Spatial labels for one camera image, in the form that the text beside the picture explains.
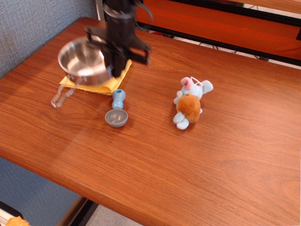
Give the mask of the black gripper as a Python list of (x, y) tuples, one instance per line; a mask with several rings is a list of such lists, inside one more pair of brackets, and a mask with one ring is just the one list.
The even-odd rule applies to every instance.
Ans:
[(113, 76), (121, 76), (128, 59), (149, 64), (151, 47), (135, 34), (135, 18), (129, 15), (106, 16), (106, 28), (85, 27), (88, 45), (100, 49), (113, 62)]

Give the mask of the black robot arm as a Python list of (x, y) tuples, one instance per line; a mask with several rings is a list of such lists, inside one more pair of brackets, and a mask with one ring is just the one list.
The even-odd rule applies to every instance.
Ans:
[(139, 0), (104, 0), (106, 28), (86, 27), (89, 46), (98, 48), (104, 55), (105, 66), (115, 78), (121, 75), (127, 61), (149, 63), (151, 47), (135, 34), (136, 6), (149, 9)]

